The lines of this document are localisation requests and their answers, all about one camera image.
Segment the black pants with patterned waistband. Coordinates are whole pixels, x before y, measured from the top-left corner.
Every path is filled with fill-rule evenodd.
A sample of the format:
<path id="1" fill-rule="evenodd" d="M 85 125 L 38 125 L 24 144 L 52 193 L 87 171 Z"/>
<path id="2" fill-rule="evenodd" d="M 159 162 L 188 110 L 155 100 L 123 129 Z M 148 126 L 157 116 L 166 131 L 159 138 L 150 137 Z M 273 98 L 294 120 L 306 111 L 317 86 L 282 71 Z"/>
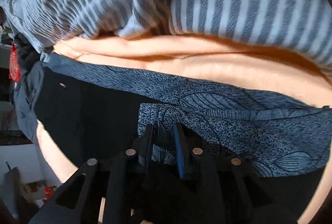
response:
<path id="1" fill-rule="evenodd" d="M 50 54 L 34 107 L 77 167 L 153 223 L 296 223 L 330 156 L 331 108 Z"/>

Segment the cardboard box with clutter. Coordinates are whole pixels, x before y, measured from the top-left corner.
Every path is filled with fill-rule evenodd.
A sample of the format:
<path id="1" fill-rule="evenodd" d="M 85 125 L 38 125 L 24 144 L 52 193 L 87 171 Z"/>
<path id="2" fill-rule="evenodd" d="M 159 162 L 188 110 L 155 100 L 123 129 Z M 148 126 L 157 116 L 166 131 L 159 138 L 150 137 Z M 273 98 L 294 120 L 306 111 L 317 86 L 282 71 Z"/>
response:
<path id="1" fill-rule="evenodd" d="M 11 168 L 7 162 L 6 165 L 8 171 L 1 181 L 1 200 L 12 215 L 18 215 L 30 204 L 42 206 L 59 188 L 47 185 L 45 180 L 26 183 L 17 167 Z"/>

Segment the peach orange bed sheet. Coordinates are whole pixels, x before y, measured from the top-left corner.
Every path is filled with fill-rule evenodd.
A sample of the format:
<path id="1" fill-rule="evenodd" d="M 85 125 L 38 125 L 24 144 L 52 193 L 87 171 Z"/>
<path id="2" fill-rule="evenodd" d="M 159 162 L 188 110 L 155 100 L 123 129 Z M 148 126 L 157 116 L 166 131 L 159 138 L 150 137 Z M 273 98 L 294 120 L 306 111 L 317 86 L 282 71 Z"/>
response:
<path id="1" fill-rule="evenodd" d="M 331 105 L 331 81 L 313 63 L 284 49 L 193 35 L 137 40 L 75 37 L 57 42 L 54 49 L 79 62 L 213 80 L 275 91 L 315 107 Z"/>

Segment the red patterned cloth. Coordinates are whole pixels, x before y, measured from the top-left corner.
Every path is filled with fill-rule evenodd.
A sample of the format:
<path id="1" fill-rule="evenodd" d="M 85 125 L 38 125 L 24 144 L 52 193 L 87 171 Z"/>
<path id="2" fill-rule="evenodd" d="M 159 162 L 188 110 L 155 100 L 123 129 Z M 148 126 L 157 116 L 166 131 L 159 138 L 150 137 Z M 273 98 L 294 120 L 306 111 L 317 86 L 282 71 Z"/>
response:
<path id="1" fill-rule="evenodd" d="M 9 78 L 12 79 L 15 83 L 17 83 L 21 78 L 21 71 L 18 65 L 17 55 L 18 55 L 17 48 L 15 44 L 12 42 L 10 50 Z"/>

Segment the dark grey garment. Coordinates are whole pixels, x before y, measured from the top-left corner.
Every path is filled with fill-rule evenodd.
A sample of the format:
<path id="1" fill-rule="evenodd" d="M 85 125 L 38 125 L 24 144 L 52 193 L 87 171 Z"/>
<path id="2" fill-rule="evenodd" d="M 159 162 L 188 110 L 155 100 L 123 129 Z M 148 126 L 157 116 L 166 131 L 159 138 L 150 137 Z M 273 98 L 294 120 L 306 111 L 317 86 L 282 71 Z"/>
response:
<path id="1" fill-rule="evenodd" d="M 13 91 L 17 123 L 23 134 L 36 145 L 38 122 L 34 107 L 42 88 L 44 71 L 40 54 L 23 34 L 14 36 L 14 44 L 18 51 L 16 58 L 21 71 L 21 78 Z"/>

